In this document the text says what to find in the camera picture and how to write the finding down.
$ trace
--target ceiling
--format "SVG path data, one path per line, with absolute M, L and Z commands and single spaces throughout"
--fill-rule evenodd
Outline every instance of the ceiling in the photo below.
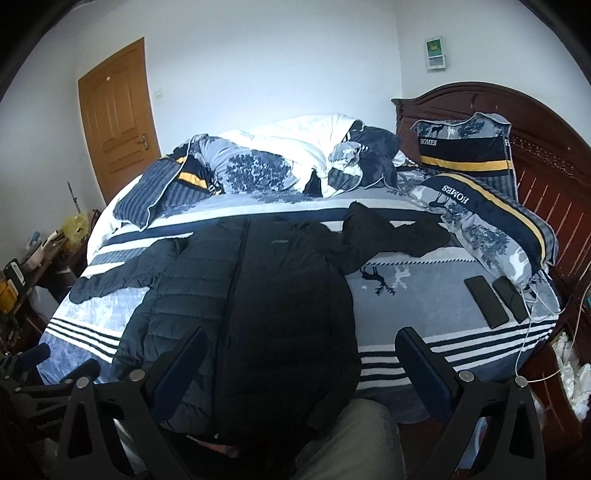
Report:
M 0 101 L 18 69 L 43 35 L 74 6 L 93 0 L 17 0 L 1 2 Z M 521 0 L 556 33 L 591 83 L 588 2 Z

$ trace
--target bed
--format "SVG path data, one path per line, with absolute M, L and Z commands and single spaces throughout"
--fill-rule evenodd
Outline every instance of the bed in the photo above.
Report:
M 452 84 L 417 99 L 393 102 L 401 149 L 417 162 L 417 139 L 411 129 L 415 120 L 466 119 L 482 111 L 501 113 L 512 122 L 519 198 L 557 232 L 561 250 L 551 275 L 562 295 L 569 296 L 591 258 L 591 225 L 584 209 L 590 199 L 591 171 L 585 163 L 590 153 L 584 141 L 542 104 L 495 85 Z M 140 231 L 133 225 L 122 226 L 112 217 L 115 202 L 132 186 L 122 190 L 99 219 L 89 241 L 89 267 L 84 276 L 121 265 L 156 239 L 190 235 L 224 216 L 280 215 L 294 221 L 317 220 L 338 231 L 348 206 L 357 201 L 378 211 L 394 226 L 437 219 L 436 214 L 392 189 L 378 187 L 316 199 L 297 192 L 224 194 L 160 216 Z M 512 375 L 518 353 L 521 351 L 522 364 L 550 337 L 558 316 L 535 308 L 535 324 L 529 328 L 525 345 L 528 322 L 518 323 L 511 315 L 507 324 L 491 330 L 462 282 L 476 275 L 494 280 L 452 236 L 448 245 L 419 259 L 402 253 L 380 254 L 347 277 L 362 357 L 358 396 L 383 402 L 399 422 L 427 417 L 395 356 L 395 334 L 403 326 L 414 326 L 456 369 L 470 369 L 485 381 Z M 540 295 L 545 295 L 546 303 L 557 312 L 559 299 L 553 285 L 542 283 Z M 455 287 L 450 300 L 451 285 Z M 59 382 L 88 358 L 99 361 L 99 380 L 106 381 L 126 322 L 145 292 L 144 288 L 126 288 L 80 305 L 66 299 L 41 338 L 52 351 L 51 359 L 39 367 L 44 382 Z

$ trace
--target door handle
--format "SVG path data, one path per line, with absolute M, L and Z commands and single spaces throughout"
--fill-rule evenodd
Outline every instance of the door handle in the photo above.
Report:
M 138 145 L 143 145 L 144 146 L 144 150 L 149 150 L 150 149 L 150 146 L 148 145 L 148 137 L 146 137 L 146 134 L 142 134 L 141 140 L 138 140 L 136 143 Z

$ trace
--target striped pillowcase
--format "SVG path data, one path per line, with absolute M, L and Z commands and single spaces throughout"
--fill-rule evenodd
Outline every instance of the striped pillowcase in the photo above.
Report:
M 132 223 L 140 231 L 148 228 L 156 216 L 158 202 L 181 168 L 182 163 L 168 157 L 156 160 L 130 192 L 117 202 L 113 216 L 122 222 Z
M 554 265 L 558 240 L 552 227 L 485 183 L 458 173 L 424 180 L 409 196 L 442 219 L 466 250 L 493 275 L 525 287 Z
M 511 160 L 511 124 L 496 113 L 476 112 L 465 121 L 419 120 L 413 125 L 421 163 L 430 173 L 458 172 L 517 200 Z

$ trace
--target bottle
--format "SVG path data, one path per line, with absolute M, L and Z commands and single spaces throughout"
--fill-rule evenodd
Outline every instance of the bottle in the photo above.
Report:
M 0 312 L 8 314 L 17 302 L 17 288 L 12 280 L 7 280 L 3 272 L 0 272 Z

